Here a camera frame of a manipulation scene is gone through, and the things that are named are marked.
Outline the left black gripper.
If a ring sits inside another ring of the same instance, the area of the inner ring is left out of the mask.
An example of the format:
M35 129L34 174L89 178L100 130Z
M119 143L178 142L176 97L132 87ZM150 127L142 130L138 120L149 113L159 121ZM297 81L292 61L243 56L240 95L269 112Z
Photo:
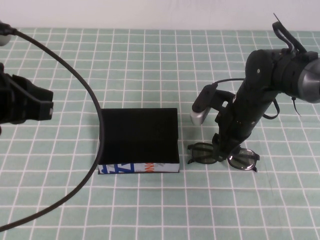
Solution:
M5 73L0 64L0 122L22 124L27 120L48 121L53 117L54 93L29 79Z

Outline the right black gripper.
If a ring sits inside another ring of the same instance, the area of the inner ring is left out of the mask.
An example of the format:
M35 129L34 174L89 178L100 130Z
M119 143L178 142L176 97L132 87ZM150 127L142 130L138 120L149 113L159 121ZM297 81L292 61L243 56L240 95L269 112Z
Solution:
M274 102L273 94L235 94L222 108L215 121L219 131L212 138L212 157L216 162L226 160L252 133L259 120ZM225 156L220 152L224 146Z

